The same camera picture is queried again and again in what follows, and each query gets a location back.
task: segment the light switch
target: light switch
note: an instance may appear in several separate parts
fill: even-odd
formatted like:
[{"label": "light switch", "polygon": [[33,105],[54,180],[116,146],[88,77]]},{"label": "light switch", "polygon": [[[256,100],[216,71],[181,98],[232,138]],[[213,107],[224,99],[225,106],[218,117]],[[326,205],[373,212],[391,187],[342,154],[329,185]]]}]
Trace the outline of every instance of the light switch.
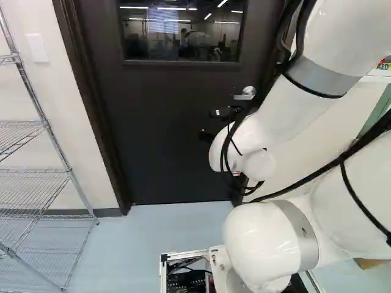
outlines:
[{"label": "light switch", "polygon": [[35,63],[49,63],[41,34],[26,34],[25,36],[30,46],[32,60]]}]

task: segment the metal wire shelf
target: metal wire shelf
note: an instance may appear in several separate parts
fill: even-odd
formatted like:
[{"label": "metal wire shelf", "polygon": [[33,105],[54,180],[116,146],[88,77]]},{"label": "metal wire shelf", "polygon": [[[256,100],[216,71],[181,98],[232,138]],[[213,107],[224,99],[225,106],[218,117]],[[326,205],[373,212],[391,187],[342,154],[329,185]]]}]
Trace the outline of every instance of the metal wire shelf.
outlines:
[{"label": "metal wire shelf", "polygon": [[0,169],[0,243],[17,251],[68,181],[63,170]]},{"label": "metal wire shelf", "polygon": [[[18,255],[61,288],[68,288],[77,262],[95,225],[91,215],[44,215],[20,245]],[[47,284],[7,255],[0,261],[0,292],[52,292]]]},{"label": "metal wire shelf", "polygon": [[0,162],[48,127],[46,121],[0,121]]},{"label": "metal wire shelf", "polygon": [[17,53],[0,55],[0,65],[20,63],[20,56]]}]

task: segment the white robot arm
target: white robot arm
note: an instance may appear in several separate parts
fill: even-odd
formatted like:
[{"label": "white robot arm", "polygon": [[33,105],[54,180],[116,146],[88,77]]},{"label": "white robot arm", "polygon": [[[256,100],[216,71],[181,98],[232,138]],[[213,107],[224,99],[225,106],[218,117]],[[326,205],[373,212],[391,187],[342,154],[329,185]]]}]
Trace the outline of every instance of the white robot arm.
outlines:
[{"label": "white robot arm", "polygon": [[[232,170],[257,181],[271,176],[274,160],[261,156],[266,153],[263,149],[300,133],[391,53],[391,38],[385,37],[391,23],[387,16],[390,6],[384,0],[316,2],[302,57],[278,78],[259,110],[235,132],[233,141],[243,156],[230,144]],[[210,165],[217,172],[226,136],[225,128],[210,148]]]},{"label": "white robot arm", "polygon": [[[318,0],[303,55],[235,131],[236,147],[230,143],[227,150],[229,167],[256,181],[272,176],[278,162],[265,148],[300,133],[390,55],[391,38],[384,37],[391,26],[389,11],[391,2],[385,0]],[[223,129],[210,148],[210,165],[217,172],[226,137]],[[391,134],[381,136],[341,169],[331,170],[310,197],[235,208],[224,225],[225,246],[211,248],[216,265],[229,262],[226,267],[252,292],[280,292],[299,271],[355,257],[391,259],[391,197],[388,180],[380,176],[389,172],[389,164],[376,155],[386,155],[390,147]],[[350,184],[359,198],[347,188]],[[217,251],[223,256],[216,258]],[[212,269],[218,274],[218,267]],[[224,284],[223,291],[230,291],[229,282]]]}]

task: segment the dark brown door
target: dark brown door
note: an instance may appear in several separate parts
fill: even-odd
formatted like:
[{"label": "dark brown door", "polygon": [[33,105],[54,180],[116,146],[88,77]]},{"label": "dark brown door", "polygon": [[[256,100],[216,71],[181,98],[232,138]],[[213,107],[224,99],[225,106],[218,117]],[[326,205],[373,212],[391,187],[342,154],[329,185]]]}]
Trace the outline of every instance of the dark brown door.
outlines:
[{"label": "dark brown door", "polygon": [[132,199],[228,199],[197,134],[260,83],[283,1],[78,2]]}]

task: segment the door frame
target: door frame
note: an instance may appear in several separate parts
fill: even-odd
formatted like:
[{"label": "door frame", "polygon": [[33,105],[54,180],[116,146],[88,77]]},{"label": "door frame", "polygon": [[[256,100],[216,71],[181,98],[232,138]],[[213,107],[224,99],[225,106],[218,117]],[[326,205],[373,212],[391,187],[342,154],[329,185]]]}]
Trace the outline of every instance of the door frame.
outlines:
[{"label": "door frame", "polygon": [[81,26],[77,0],[53,0],[65,49],[109,175],[120,211],[127,215],[133,197],[125,179],[119,151],[111,131],[111,122],[101,98],[97,73],[90,59],[90,49]]}]

